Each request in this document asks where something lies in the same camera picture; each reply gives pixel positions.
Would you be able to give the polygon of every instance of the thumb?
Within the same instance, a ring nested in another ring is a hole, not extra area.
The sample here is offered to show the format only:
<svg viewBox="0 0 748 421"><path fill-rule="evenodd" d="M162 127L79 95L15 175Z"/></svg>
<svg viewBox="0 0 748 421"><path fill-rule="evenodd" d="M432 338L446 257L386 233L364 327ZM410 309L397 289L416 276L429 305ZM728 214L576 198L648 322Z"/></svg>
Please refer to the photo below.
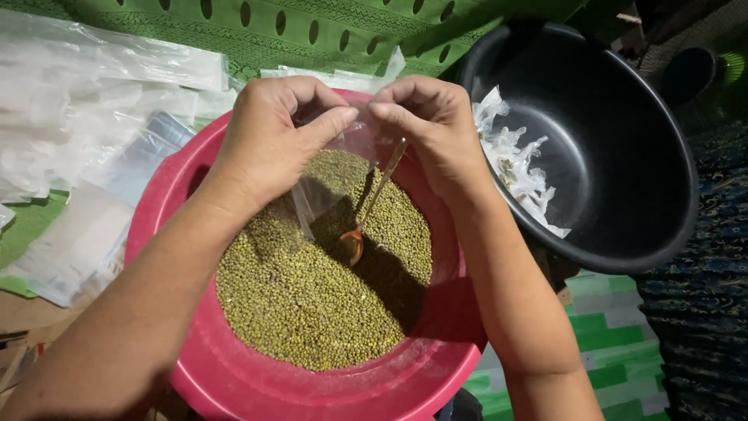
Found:
<svg viewBox="0 0 748 421"><path fill-rule="evenodd" d="M372 103L369 105L369 110L377 119L392 124L413 138L421 137L431 124L397 104Z"/></svg>
<svg viewBox="0 0 748 421"><path fill-rule="evenodd" d="M338 137L356 119L356 116L358 116L357 109L338 106L322 113L306 126L299 127L298 131L319 149Z"/></svg>

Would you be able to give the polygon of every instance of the spoon handle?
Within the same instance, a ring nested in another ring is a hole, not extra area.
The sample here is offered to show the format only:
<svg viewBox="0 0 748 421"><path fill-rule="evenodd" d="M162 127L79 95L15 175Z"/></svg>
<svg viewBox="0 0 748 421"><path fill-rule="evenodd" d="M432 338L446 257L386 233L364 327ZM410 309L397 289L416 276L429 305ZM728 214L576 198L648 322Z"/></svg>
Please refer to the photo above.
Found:
<svg viewBox="0 0 748 421"><path fill-rule="evenodd" d="M361 231L361 229L364 227L364 222L367 221L369 214L374 208L376 199L379 199L379 193L381 193L381 191L384 189L384 185L387 184L387 182L390 180L390 176L395 171L395 167L397 166L397 163L400 162L400 158L402 158L402 154L405 153L405 148L407 147L408 147L408 141L406 141L405 139L400 139L400 142L397 144L397 146L395 147L395 150L392 152L392 157L390 158L390 162L387 163L387 168L384 169L384 172L381 175L381 180L379 181L379 185L376 187L376 190L374 191L374 196L372 196L371 202L369 202L367 211L366 213L364 213L364 217L361 218L361 223L359 223L358 227L356 227L358 231Z"/></svg>

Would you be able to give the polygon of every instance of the fingernail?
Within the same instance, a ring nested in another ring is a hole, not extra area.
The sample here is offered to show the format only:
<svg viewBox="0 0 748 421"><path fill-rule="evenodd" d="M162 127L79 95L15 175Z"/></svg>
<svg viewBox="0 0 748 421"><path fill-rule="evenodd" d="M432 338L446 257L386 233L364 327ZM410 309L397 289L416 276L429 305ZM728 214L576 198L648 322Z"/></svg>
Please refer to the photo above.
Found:
<svg viewBox="0 0 748 421"><path fill-rule="evenodd" d="M387 114L390 113L390 107L381 103L372 103L369 105L369 109L371 110L372 114L376 115L379 118L386 118Z"/></svg>
<svg viewBox="0 0 748 421"><path fill-rule="evenodd" d="M358 109L349 107L345 111L343 111L343 118L346 121L354 121L356 119L356 116L358 116Z"/></svg>

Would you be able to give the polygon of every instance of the hand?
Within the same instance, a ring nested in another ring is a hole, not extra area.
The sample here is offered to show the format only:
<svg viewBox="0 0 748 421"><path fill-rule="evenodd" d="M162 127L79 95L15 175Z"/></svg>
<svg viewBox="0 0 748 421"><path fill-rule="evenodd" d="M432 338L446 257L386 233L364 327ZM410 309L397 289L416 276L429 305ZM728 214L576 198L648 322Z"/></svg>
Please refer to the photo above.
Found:
<svg viewBox="0 0 748 421"><path fill-rule="evenodd" d="M370 111L386 130L413 143L431 188L448 205L496 190L463 87L407 76L377 93Z"/></svg>
<svg viewBox="0 0 748 421"><path fill-rule="evenodd" d="M326 109L295 128L292 115ZM252 79L239 93L221 150L198 192L248 219L290 190L316 153L351 124L358 110L318 79Z"/></svg>

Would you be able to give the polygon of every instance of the left hand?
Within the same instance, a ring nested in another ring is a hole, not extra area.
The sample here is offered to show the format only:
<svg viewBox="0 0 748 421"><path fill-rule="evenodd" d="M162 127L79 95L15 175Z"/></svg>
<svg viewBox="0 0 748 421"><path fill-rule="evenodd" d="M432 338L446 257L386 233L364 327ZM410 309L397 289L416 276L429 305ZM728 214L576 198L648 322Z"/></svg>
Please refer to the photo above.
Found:
<svg viewBox="0 0 748 421"><path fill-rule="evenodd" d="M291 116L327 109L295 128ZM252 79L239 94L202 199L248 219L298 181L309 161L340 135L358 110L317 78Z"/></svg>

